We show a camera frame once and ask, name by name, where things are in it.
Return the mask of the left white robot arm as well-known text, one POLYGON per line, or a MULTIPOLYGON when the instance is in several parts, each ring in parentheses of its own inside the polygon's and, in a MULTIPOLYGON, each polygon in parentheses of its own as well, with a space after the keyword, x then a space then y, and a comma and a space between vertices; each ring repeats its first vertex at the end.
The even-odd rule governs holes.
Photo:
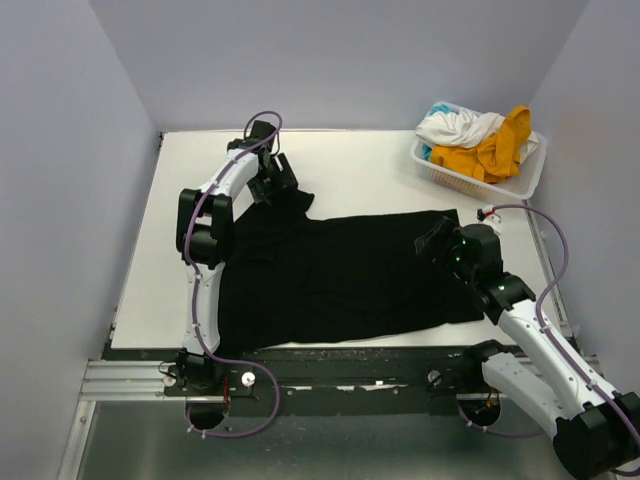
POLYGON ((222 380, 212 357, 220 345, 218 310, 222 274, 234 244, 233 204, 247 188, 256 205, 273 205, 298 188, 280 151, 282 117, 275 111, 252 116, 242 136, 229 142, 222 166, 196 189, 178 197, 176 249, 186 267, 189 307, 177 368, 201 395, 222 380))

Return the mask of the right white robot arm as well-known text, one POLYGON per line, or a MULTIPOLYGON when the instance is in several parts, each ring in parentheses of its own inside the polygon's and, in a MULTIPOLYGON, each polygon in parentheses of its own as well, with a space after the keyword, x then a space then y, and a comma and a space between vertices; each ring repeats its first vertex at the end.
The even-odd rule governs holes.
POLYGON ((479 212, 481 221, 466 226, 438 221, 415 241, 416 253, 457 280, 537 371, 499 342, 485 341, 466 350, 462 384, 511 399, 551 440, 572 477, 626 475, 624 465, 639 457, 638 395, 621 393, 599 375, 544 314, 529 286, 504 269, 499 236, 483 222, 487 216, 479 212))

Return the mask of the black t-shirt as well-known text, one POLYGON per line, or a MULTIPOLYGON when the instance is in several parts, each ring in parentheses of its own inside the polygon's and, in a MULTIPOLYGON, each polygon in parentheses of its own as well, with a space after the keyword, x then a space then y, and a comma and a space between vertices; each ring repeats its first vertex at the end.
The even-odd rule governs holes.
POLYGON ((454 210, 314 220, 313 195, 254 204, 235 222, 222 275, 220 355, 337 343, 482 320, 414 242, 454 210))

